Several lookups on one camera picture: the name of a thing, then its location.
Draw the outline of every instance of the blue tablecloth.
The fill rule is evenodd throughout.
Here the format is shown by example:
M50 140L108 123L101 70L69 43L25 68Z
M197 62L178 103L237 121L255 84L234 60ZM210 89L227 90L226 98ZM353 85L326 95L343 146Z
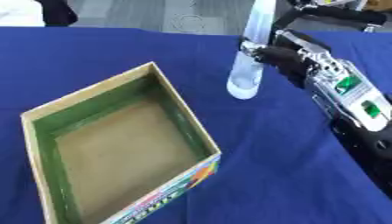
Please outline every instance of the blue tablecloth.
M219 172L143 221L392 223L392 203L347 155L309 95L268 67L249 101L226 90L236 37L133 29L0 29L0 223L43 223L19 115L156 61L223 151ZM314 32L392 92L392 34Z

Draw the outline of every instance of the cardboard box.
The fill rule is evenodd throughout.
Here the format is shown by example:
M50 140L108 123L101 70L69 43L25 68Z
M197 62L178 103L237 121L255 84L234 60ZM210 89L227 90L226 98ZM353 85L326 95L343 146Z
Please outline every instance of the cardboard box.
M392 10L392 0L368 0L365 10L372 10L372 11Z
M221 156L154 63L27 111L22 122L50 224L136 223L215 173Z

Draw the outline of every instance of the plastic bottle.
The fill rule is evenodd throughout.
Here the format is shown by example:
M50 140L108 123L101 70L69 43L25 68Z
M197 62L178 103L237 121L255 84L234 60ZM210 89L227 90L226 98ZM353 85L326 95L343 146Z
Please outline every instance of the plastic bottle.
M267 45L274 21L276 0L256 0L249 16L244 36L253 42ZM235 98L254 97L263 77L264 65L255 62L243 52L235 57L233 70L227 81L227 91Z

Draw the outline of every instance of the water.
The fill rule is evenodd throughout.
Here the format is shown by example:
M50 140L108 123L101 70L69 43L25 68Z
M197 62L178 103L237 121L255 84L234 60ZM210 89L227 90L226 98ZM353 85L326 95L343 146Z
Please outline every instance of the water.
M263 77L263 64L255 62L243 52L238 52L227 82L227 91L235 98L247 100L254 97Z

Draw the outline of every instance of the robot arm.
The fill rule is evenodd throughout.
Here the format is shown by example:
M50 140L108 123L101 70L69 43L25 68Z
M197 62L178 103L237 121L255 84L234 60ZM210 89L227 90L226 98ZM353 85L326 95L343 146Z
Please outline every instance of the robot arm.
M363 73L335 59L329 46L297 31L277 31L269 46L243 38L240 48L309 92L329 117L333 134L392 199L392 106Z

